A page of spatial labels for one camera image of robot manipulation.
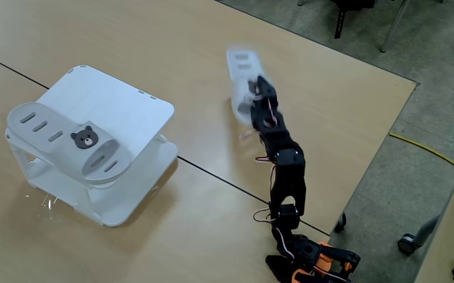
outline yellow cable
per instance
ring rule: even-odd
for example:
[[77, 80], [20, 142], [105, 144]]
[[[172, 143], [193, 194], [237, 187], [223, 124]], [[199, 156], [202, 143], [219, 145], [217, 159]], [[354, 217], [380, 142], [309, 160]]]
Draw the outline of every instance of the yellow cable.
[[427, 151], [429, 151], [430, 153], [433, 153], [434, 155], [436, 156], [439, 156], [440, 158], [442, 158], [443, 160], [449, 162], [450, 164], [454, 165], [454, 161], [452, 161], [450, 158], [448, 158], [447, 156], [444, 156], [443, 154], [441, 153], [438, 153], [432, 149], [430, 149], [429, 147], [425, 146], [425, 145], [421, 145], [420, 143], [418, 143], [417, 141], [412, 141], [412, 140], [409, 140], [408, 138], [404, 138], [400, 135], [397, 135], [397, 134], [393, 134], [393, 133], [389, 133], [389, 135], [391, 137], [395, 137], [395, 138], [399, 138], [400, 140], [402, 141], [406, 141], [408, 143], [411, 143], [413, 145], [417, 145], [418, 147], [420, 147], [421, 149], [425, 149]]

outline white plastic piece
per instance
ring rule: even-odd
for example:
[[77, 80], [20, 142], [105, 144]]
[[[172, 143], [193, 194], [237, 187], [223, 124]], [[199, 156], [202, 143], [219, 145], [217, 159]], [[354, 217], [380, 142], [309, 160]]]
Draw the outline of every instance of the white plastic piece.
[[[118, 141], [91, 121], [76, 125], [37, 102], [16, 107], [8, 115], [11, 136], [27, 142], [40, 156], [71, 178], [92, 184], [111, 182], [131, 165], [131, 154]], [[95, 142], [81, 149], [71, 139], [71, 133], [90, 127], [86, 141]]]
[[[15, 108], [6, 130], [26, 179], [101, 224], [123, 223], [177, 157], [160, 134], [172, 105], [91, 67], [74, 67], [37, 102]], [[79, 149], [71, 133], [86, 126], [98, 143]]]
[[239, 122], [251, 125], [254, 95], [249, 91], [248, 82], [256, 81], [259, 75], [265, 77], [260, 58], [252, 50], [228, 50], [227, 63], [233, 85], [232, 111]]

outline slot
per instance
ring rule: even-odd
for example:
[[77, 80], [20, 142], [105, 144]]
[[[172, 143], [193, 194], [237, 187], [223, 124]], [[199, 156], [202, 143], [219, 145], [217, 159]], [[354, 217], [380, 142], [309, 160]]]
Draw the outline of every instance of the slot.
[[248, 54], [235, 54], [235, 59], [246, 60], [246, 59], [248, 59]]
[[43, 129], [43, 127], [46, 126], [47, 124], [48, 124], [47, 121], [43, 121], [38, 126], [36, 126], [34, 129], [32, 129], [32, 131], [37, 132], [38, 130]]
[[33, 112], [29, 115], [27, 115], [25, 118], [23, 118], [20, 123], [26, 123], [27, 121], [29, 121], [30, 119], [34, 118], [36, 116], [36, 112]]
[[241, 70], [246, 70], [246, 69], [250, 69], [251, 68], [251, 64], [239, 64], [238, 67]]
[[105, 158], [105, 156], [99, 157], [97, 160], [95, 160], [95, 161], [91, 164], [91, 167], [97, 166], [97, 165], [99, 164], [99, 162], [101, 162], [104, 158]]
[[115, 167], [115, 165], [118, 163], [118, 160], [115, 160], [115, 162], [113, 162], [111, 165], [109, 165], [105, 170], [104, 172], [106, 173], [107, 171], [110, 171], [111, 168]]
[[55, 141], [56, 139], [58, 139], [60, 136], [62, 136], [62, 130], [58, 131], [57, 133], [55, 133], [53, 136], [51, 136], [49, 139], [48, 139], [48, 142], [53, 142]]

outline bear face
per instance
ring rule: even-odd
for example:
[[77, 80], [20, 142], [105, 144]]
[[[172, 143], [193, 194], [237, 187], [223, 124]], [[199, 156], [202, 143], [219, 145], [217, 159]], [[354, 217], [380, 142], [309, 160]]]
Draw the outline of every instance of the bear face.
[[79, 149], [89, 149], [99, 141], [98, 135], [95, 134], [91, 126], [86, 126], [85, 130], [81, 130], [78, 133], [71, 133], [71, 138], [75, 140], [75, 144]]

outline white platform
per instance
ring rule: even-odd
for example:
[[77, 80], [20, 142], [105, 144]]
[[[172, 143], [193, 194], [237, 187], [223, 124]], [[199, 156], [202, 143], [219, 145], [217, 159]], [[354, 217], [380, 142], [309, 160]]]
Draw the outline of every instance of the white platform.
[[115, 180], [102, 184], [80, 182], [45, 158], [28, 161], [25, 152], [35, 156], [40, 153], [11, 130], [6, 131], [32, 186], [101, 224], [118, 226], [127, 220], [177, 157], [176, 146], [160, 134], [174, 113], [173, 106], [91, 67], [74, 67], [37, 102], [73, 123], [92, 121], [131, 153], [130, 167]]

